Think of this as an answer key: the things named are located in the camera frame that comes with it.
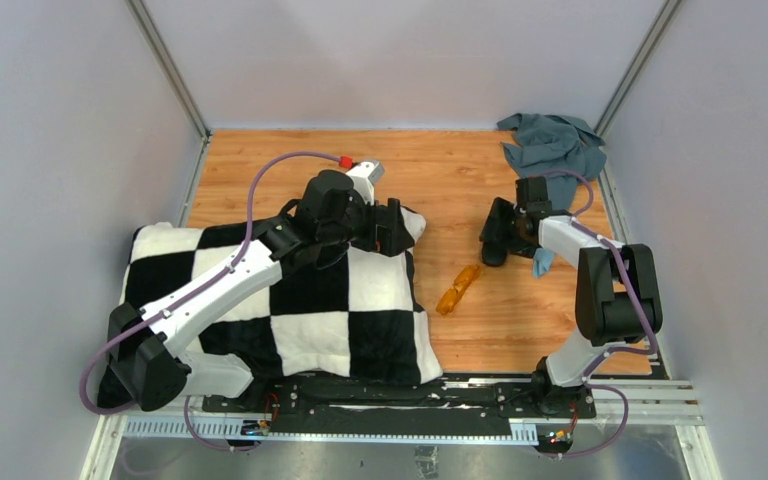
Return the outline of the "small blue cleaning cloth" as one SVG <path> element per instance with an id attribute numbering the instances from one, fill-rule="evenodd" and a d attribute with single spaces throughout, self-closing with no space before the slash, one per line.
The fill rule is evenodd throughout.
<path id="1" fill-rule="evenodd" d="M 532 275 L 540 278 L 551 269 L 555 253 L 545 248 L 537 248 L 532 258 Z"/>

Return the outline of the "orange sunglasses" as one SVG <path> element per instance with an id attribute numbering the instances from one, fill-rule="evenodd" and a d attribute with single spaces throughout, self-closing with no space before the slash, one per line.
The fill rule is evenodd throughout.
<path id="1" fill-rule="evenodd" d="M 452 313 L 458 303 L 462 300 L 470 285 L 479 278 L 480 274 L 481 267 L 479 265 L 472 264 L 465 266 L 438 301 L 435 308 L 436 312 L 440 315 L 448 315 Z"/>

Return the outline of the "black glasses case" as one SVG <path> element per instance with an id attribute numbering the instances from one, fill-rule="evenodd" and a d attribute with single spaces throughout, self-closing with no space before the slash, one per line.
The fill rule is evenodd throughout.
<path id="1" fill-rule="evenodd" d="M 501 267 L 507 260 L 508 249 L 503 243 L 484 242 L 480 251 L 481 262 L 489 267 Z"/>

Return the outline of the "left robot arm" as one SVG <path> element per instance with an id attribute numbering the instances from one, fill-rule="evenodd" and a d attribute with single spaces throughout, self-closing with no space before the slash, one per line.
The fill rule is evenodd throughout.
<path id="1" fill-rule="evenodd" d="M 376 201 L 384 168 L 371 160 L 347 172 L 323 170 L 299 200 L 261 221 L 250 240 L 176 291 L 108 320 L 106 362 L 134 404 L 158 410 L 180 396 L 223 395 L 243 413 L 258 411 L 266 386 L 234 355 L 190 353 L 189 344 L 260 290 L 318 262 L 327 250 L 355 247 L 394 257 L 414 246 L 399 200 Z"/>

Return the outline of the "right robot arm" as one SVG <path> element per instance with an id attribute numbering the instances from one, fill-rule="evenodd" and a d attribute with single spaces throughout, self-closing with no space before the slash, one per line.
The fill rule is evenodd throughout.
<path id="1" fill-rule="evenodd" d="M 530 378 L 533 408 L 552 418 L 585 394 L 592 374 L 613 354 L 657 353 L 660 291 L 650 247 L 605 237 L 555 208 L 544 177 L 521 178 L 515 187 L 515 201 L 497 197 L 490 206 L 479 236 L 482 263 L 499 267 L 510 255 L 536 259 L 546 250 L 577 272 L 576 327 Z"/>

